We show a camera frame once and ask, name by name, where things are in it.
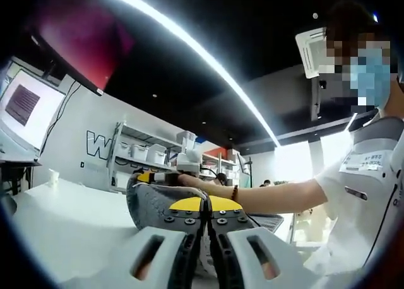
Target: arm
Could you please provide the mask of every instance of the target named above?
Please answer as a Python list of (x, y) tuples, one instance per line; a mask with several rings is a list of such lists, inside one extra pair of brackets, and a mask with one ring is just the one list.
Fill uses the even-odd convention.
[[(188, 175), (179, 180), (186, 186), (199, 188), (213, 196), (230, 199), (232, 186), (218, 186)], [(247, 213), (301, 212), (327, 202), (321, 186), (315, 179), (301, 183), (287, 183), (272, 187), (239, 189), (236, 201)]]

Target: dark hair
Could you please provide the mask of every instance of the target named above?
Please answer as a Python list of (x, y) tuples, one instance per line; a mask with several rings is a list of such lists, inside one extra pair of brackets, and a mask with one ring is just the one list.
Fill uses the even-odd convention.
[(225, 174), (223, 174), (223, 173), (218, 173), (217, 174), (217, 177), (216, 177), (219, 181), (220, 181), (220, 183), (222, 184), (222, 185), (226, 185), (226, 183), (227, 183), (227, 176), (225, 175)]
[(357, 41), (361, 33), (374, 33), (376, 37), (383, 35), (373, 15), (354, 1), (340, 1), (330, 9), (324, 32), (327, 41), (342, 42)]

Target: bracelet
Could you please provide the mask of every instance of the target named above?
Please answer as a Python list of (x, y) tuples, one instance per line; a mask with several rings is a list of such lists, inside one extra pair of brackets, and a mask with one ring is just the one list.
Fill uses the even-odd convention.
[(237, 197), (238, 192), (239, 192), (239, 186), (235, 185), (233, 188), (233, 193), (232, 193), (232, 201), (235, 201), (235, 198)]

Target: white wall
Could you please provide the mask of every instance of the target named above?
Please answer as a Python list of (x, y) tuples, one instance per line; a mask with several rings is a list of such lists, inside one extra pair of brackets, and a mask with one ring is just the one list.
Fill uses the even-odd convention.
[[(309, 143), (309, 147), (312, 163), (312, 176), (314, 176), (320, 173), (324, 168), (323, 149), (320, 141)], [(283, 180), (279, 179), (276, 174), (276, 160), (274, 151), (257, 153), (248, 157), (251, 157), (252, 160), (253, 187), (258, 187), (266, 179), (271, 181)]]
[[(74, 79), (66, 76), (59, 89), (67, 92), (73, 82)], [(49, 168), (58, 171), (61, 178), (73, 182), (83, 182), (85, 174), (80, 167), (81, 162), (91, 163), (95, 168), (105, 168), (114, 128), (117, 122), (124, 119), (131, 126), (167, 139), (175, 140), (175, 135), (183, 131), (110, 95), (100, 97), (82, 86), (71, 97), (63, 116), (49, 136), (40, 157), (43, 167), (35, 168), (34, 185), (48, 181)]]

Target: blue face mask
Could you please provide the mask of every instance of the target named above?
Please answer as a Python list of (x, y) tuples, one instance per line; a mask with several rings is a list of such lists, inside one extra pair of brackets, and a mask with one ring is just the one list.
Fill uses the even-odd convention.
[(359, 49), (358, 57), (350, 58), (350, 87), (366, 105), (383, 109), (390, 94), (390, 65), (383, 63), (381, 49)]

